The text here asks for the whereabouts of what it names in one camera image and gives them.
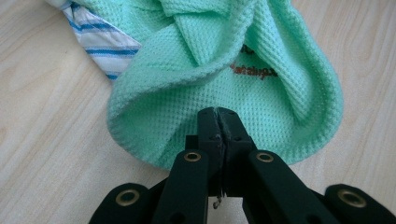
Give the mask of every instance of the wood grain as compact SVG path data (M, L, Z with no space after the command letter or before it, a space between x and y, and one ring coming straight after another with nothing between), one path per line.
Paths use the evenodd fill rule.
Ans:
M339 75L345 115L330 144L291 168L311 189L346 183L396 213L396 2L293 4ZM111 83L60 11L1 1L0 52L0 223L87 223L117 185L167 176L109 136ZM208 222L246 223L240 200Z

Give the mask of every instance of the blue striped cloth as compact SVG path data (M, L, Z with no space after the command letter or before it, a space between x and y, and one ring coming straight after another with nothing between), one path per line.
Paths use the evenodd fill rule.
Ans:
M141 48L139 42L77 3L66 1L59 9L68 19L78 43L111 80L127 68Z

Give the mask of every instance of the clamp jaw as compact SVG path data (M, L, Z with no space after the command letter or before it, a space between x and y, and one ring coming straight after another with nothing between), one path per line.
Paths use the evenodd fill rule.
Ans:
M168 178L114 188L90 223L206 223L208 197L225 195L243 198L249 223L396 223L360 189L334 185L323 196L306 187L275 153L256 148L232 110L199 111L197 129Z

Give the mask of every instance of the metal screw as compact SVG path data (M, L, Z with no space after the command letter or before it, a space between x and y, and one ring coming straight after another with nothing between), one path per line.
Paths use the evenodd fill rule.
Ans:
M126 189L117 195L116 203L120 206L128 206L139 200L139 191L135 189Z
M198 161L201 159L201 155L196 152L189 152L184 155L184 160L186 161Z
M271 162L274 160L273 156L271 156L270 154L265 153L265 152L258 153L256 158L257 158L257 160L263 161L263 162Z
M367 205L366 200L364 200L359 194L350 191L348 189L340 189L337 192L338 198L341 199L344 203L357 207L357 208L363 208Z

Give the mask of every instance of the waffle knit fabric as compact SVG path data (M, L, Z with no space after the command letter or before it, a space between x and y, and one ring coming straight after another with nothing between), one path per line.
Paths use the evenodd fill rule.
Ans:
M114 82L107 125L171 168L209 106L237 112L258 148L295 163L336 132L336 74L290 0L76 0L142 44Z

